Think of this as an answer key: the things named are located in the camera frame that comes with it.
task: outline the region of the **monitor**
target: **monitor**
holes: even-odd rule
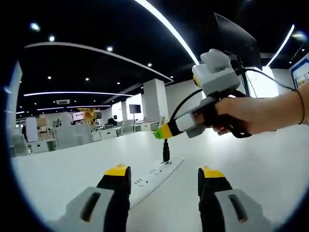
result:
[[[84,113],[83,112],[77,112],[73,113],[73,121],[78,121],[84,119]]]
[[[256,39],[242,27],[229,19],[217,14],[209,14],[206,19],[204,41],[205,51],[215,48],[228,55],[237,56],[245,67],[258,67],[262,69],[261,55]]]
[[[140,105],[129,105],[130,114],[139,114],[141,113]]]
[[[102,112],[97,112],[96,114],[97,114],[97,117],[96,117],[97,119],[101,119],[102,118]]]

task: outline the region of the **window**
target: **window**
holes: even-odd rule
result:
[[[133,119],[133,114],[130,114],[130,108],[129,105],[140,105],[140,111],[141,113],[135,114],[135,119],[143,120],[144,119],[144,113],[143,113],[143,104],[141,101],[141,94],[135,95],[133,97],[130,97],[126,100],[126,115],[128,120]]]
[[[121,122],[123,120],[121,102],[118,102],[118,103],[112,105],[112,116],[114,116],[114,115],[117,115],[117,121],[118,122]]]
[[[274,74],[269,67],[263,67],[263,72],[274,78]],[[278,96],[277,84],[274,81],[270,80],[262,74],[252,71],[247,71],[247,76],[251,81],[251,83],[248,81],[251,97],[272,98]]]

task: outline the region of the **curved light strip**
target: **curved light strip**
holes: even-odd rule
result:
[[[110,107],[111,105],[68,106],[67,108]]]
[[[194,61],[195,64],[199,64],[199,61],[194,56],[193,52],[187,45],[187,43],[184,41],[184,39],[181,37],[181,35],[178,33],[178,31],[173,27],[173,25],[149,2],[146,0],[134,0],[140,5],[142,5],[144,8],[146,8],[147,11],[152,13],[157,19],[161,21],[161,23],[164,24],[164,26],[173,34],[173,36],[180,42],[180,44],[183,46],[183,48],[187,51],[191,59]]]
[[[120,55],[117,55],[115,53],[112,53],[112,52],[108,52],[108,51],[105,51],[105,50],[102,50],[102,49],[98,49],[98,48],[95,48],[95,47],[90,47],[90,46],[86,46],[86,45],[81,45],[81,44],[77,44],[77,43],[65,43],[65,42],[42,42],[42,43],[33,43],[33,44],[30,44],[30,45],[27,45],[26,47],[24,48],[30,48],[30,47],[38,47],[38,46],[47,46],[47,45],[59,45],[59,46],[68,46],[68,47],[78,47],[78,48],[83,48],[83,49],[87,49],[87,50],[91,50],[91,51],[95,51],[95,52],[100,52],[100,53],[104,53],[106,55],[109,55],[109,56],[112,56],[112,57],[116,57],[116,58],[119,58],[119,59],[123,59],[127,62],[130,62],[132,64],[136,64],[142,68],[145,68],[145,69],[148,69],[149,71],[152,71],[166,79],[168,79],[171,83],[174,82],[172,79],[170,79],[169,77],[157,72],[156,70],[153,70],[145,65],[142,65],[140,63],[137,63],[136,61],[133,61],[131,59],[128,59],[126,57],[122,57]]]
[[[289,33],[287,34],[285,40],[283,41],[283,43],[281,44],[279,50],[276,52],[276,54],[272,57],[272,59],[268,62],[268,64],[266,65],[266,67],[269,67],[271,65],[271,63],[275,60],[275,58],[277,58],[277,56],[279,55],[279,53],[281,52],[281,50],[284,48],[284,46],[286,45],[286,43],[288,42],[289,38],[291,37],[293,31],[295,29],[295,25],[293,24],[291,26],[291,29],[289,31]]]
[[[134,96],[134,95],[120,94],[120,93],[100,93],[100,92],[63,91],[63,92],[27,93],[27,94],[24,94],[24,97],[35,96],[35,95],[44,95],[44,94],[64,94],[64,93],[117,95],[117,96],[127,96],[127,97],[133,97],[133,96]]]
[[[56,109],[63,109],[64,107],[56,107],[56,108],[45,108],[45,109],[37,109],[37,111],[40,110],[56,110]]]

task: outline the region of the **white column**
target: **white column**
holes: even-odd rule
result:
[[[126,101],[121,102],[121,110],[122,110],[122,118],[123,118],[123,121],[127,121],[127,115],[126,115]]]
[[[12,144],[12,134],[16,125],[16,106],[17,106],[17,97],[19,90],[19,82],[21,81],[21,77],[23,72],[20,68],[19,62],[17,61],[12,79],[9,87],[4,87],[6,94],[8,95],[7,107],[6,107],[6,131],[8,138],[8,145],[11,147]]]
[[[143,114],[144,114],[144,117],[147,117],[144,94],[141,95],[141,103],[142,103],[142,105],[143,105]]]
[[[159,120],[164,116],[169,120],[168,103],[163,81],[154,79],[143,84],[144,102],[148,118]]]

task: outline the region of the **black bracelet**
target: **black bracelet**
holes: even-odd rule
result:
[[[303,97],[301,96],[301,94],[300,94],[300,92],[298,91],[298,89],[295,89],[294,91],[298,93],[298,95],[299,95],[299,97],[300,97],[300,100],[301,100],[302,107],[303,107],[303,119],[302,119],[301,122],[299,123],[299,125],[300,125],[300,124],[303,124],[303,122],[304,122],[304,120],[305,120],[305,105],[304,105]]]

